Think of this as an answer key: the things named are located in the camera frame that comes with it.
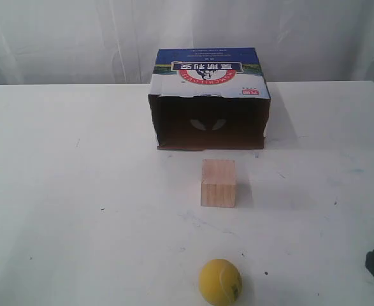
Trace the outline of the yellow tennis ball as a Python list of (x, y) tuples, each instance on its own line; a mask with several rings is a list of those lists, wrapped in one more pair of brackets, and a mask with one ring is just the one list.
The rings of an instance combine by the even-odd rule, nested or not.
[(240, 272), (226, 259), (213, 259), (200, 271), (199, 291), (210, 305), (233, 305), (242, 291)]

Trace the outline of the white backdrop curtain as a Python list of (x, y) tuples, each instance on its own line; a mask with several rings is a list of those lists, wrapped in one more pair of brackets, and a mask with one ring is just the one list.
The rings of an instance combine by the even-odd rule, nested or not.
[(212, 47), (271, 82), (374, 81), (374, 1), (0, 1), (0, 84), (147, 83), (160, 48)]

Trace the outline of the blue white cardboard box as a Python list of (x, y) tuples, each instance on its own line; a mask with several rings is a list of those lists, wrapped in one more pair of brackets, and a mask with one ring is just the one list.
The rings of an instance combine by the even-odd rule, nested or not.
[(264, 148), (271, 97), (254, 47), (158, 50), (148, 102), (158, 149)]

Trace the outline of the light wooden cube block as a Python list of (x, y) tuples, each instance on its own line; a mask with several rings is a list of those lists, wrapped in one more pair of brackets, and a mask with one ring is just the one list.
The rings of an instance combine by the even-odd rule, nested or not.
[(204, 159), (201, 206), (233, 208), (236, 200), (236, 167), (230, 159)]

